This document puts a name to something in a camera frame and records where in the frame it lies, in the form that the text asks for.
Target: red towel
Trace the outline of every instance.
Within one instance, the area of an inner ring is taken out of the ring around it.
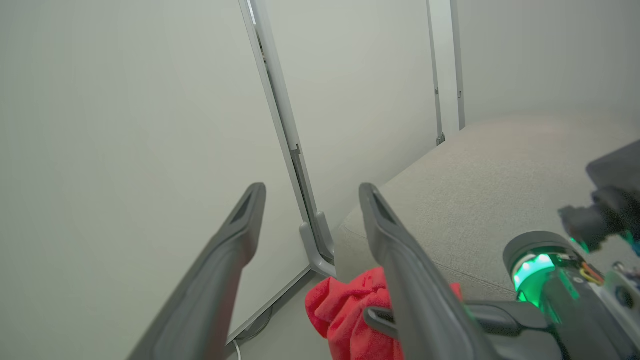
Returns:
[[[460,284],[451,284],[459,299]],[[370,328],[362,318],[367,306],[391,308],[382,268],[375,268],[343,284],[329,277],[305,299],[307,315],[329,341],[333,360],[402,360],[400,343]]]

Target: vertical metal rail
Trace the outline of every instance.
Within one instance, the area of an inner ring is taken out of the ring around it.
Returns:
[[[333,238],[324,213],[317,210],[266,4],[261,0],[250,3],[239,0],[239,4],[302,215],[300,234],[311,269],[335,277],[335,267],[330,263],[334,254]]]
[[[456,57],[456,79],[458,81],[458,118],[460,130],[466,125],[465,98],[462,86],[462,49],[460,44],[460,18],[458,17],[458,0],[451,0],[451,25],[453,28],[453,51]]]

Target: sofa cushion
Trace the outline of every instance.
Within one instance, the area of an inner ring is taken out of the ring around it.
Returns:
[[[466,299],[508,300],[515,293],[502,263],[507,243],[534,230],[567,238],[557,210],[589,205],[595,187],[586,165],[639,138],[640,123],[621,115],[497,119],[466,127],[380,191],[445,277],[461,283]],[[378,266],[360,207],[334,238],[341,281]],[[587,258],[601,271],[616,260],[640,265],[617,240]]]

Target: gray plastic attachment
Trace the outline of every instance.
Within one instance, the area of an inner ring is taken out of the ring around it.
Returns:
[[[360,185],[360,205],[369,247],[385,269],[405,358],[500,359],[373,184]]]
[[[316,239],[308,222],[303,222],[302,225],[300,225],[300,236],[307,251],[311,270],[327,277],[336,277],[335,266],[331,265],[320,255],[320,252],[318,252]]]
[[[224,359],[240,275],[258,246],[267,190],[247,189],[164,305],[130,360]]]

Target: white panel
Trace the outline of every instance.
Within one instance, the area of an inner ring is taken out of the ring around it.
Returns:
[[[640,111],[640,2],[457,1],[467,125],[522,110]]]
[[[384,184],[435,147],[423,0],[268,1],[318,210],[331,230],[362,182]]]
[[[231,330],[306,266],[236,0],[0,5],[0,358],[123,359],[246,187]]]

